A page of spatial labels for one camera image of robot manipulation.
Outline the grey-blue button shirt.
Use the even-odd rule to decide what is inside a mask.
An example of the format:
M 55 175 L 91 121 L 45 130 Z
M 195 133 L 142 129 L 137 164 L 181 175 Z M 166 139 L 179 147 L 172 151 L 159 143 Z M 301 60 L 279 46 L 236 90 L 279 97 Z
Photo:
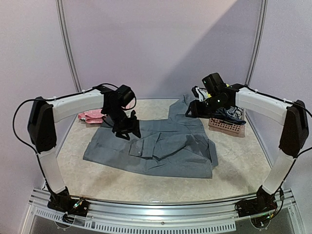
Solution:
M 167 119 L 141 120 L 141 138 L 115 137 L 107 117 L 88 144 L 83 160 L 148 176 L 206 178 L 218 165 L 215 143 L 200 119 L 186 117 L 194 98 L 184 95 L 169 108 Z

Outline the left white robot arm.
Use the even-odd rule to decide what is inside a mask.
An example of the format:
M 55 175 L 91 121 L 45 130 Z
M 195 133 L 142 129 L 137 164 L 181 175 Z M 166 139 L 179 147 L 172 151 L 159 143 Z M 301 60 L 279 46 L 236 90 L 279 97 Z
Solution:
M 126 106 L 135 99 L 129 86 L 121 85 L 115 90 L 104 84 L 80 93 L 33 101 L 27 126 L 32 144 L 39 155 L 39 162 L 47 186 L 55 193 L 53 203 L 63 212 L 69 211 L 73 204 L 71 198 L 61 193 L 66 189 L 56 158 L 57 135 L 55 124 L 79 113 L 100 109 L 112 121 L 112 132 L 116 137 L 129 140 L 130 134 L 141 137 L 139 120 L 135 111 L 126 115 Z

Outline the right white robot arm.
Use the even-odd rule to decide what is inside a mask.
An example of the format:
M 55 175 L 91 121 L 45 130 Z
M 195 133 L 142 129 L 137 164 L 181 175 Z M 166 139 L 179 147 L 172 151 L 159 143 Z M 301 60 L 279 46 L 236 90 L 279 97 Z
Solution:
M 261 190 L 274 194 L 289 174 L 295 160 L 300 156 L 302 147 L 309 135 L 307 115 L 310 113 L 304 102 L 290 101 L 273 97 L 241 84 L 227 86 L 219 84 L 207 86 L 210 97 L 196 99 L 189 104 L 187 117 L 211 118 L 217 109 L 241 107 L 260 113 L 283 126 L 279 141 L 279 153 Z

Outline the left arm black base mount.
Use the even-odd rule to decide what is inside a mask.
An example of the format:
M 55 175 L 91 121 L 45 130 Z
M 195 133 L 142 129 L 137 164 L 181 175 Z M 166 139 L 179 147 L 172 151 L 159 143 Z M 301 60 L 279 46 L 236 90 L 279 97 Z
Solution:
M 89 211 L 90 202 L 83 197 L 72 197 L 68 188 L 59 193 L 53 192 L 48 188 L 50 198 L 47 204 L 49 209 L 67 213 L 68 215 L 78 215 L 86 217 Z

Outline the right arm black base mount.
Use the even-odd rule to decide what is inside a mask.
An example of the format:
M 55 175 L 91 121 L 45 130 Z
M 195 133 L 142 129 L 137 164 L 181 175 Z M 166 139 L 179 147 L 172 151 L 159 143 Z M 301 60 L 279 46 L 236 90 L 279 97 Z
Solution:
M 264 229 L 280 213 L 283 204 L 284 191 L 281 186 L 272 195 L 266 193 L 260 186 L 256 198 L 242 199 L 235 203 L 234 208 L 239 217 L 249 216 L 255 228 Z

